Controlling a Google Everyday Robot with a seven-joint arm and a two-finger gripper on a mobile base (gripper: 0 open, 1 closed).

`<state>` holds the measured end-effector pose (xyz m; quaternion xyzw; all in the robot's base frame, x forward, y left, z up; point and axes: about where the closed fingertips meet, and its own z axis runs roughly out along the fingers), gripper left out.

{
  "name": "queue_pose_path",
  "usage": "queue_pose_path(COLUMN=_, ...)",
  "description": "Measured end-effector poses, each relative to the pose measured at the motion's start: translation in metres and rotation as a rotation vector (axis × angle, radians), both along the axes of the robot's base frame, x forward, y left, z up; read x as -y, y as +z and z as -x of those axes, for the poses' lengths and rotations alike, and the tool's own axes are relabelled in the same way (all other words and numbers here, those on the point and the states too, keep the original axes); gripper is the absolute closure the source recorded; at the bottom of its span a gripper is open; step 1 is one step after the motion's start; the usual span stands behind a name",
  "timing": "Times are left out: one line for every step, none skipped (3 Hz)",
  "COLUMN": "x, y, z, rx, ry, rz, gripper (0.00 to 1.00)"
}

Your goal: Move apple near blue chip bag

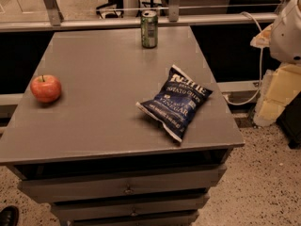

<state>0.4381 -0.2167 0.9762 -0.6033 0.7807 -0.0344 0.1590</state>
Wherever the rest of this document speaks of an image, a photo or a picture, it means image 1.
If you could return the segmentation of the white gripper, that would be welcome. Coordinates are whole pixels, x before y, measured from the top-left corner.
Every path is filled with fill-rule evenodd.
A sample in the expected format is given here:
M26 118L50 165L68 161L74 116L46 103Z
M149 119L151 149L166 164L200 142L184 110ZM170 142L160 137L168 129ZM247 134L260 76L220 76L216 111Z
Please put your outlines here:
M290 0L273 24L255 36L250 45L270 46L271 57L285 62L275 71L266 71L255 106L255 124L269 126L301 92L301 0Z

